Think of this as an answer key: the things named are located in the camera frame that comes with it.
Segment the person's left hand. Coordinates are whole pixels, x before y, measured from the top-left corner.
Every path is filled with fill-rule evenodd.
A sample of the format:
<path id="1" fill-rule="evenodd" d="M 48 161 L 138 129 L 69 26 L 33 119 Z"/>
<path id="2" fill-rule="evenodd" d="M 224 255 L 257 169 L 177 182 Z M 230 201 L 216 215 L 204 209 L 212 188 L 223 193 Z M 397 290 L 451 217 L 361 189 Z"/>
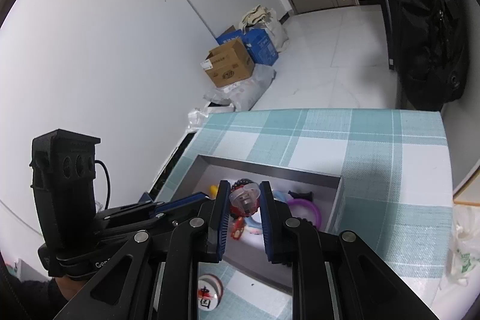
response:
<path id="1" fill-rule="evenodd" d="M 67 276 L 54 277 L 54 280 L 67 301 L 71 300 L 86 285 L 86 281 L 71 280 Z"/>

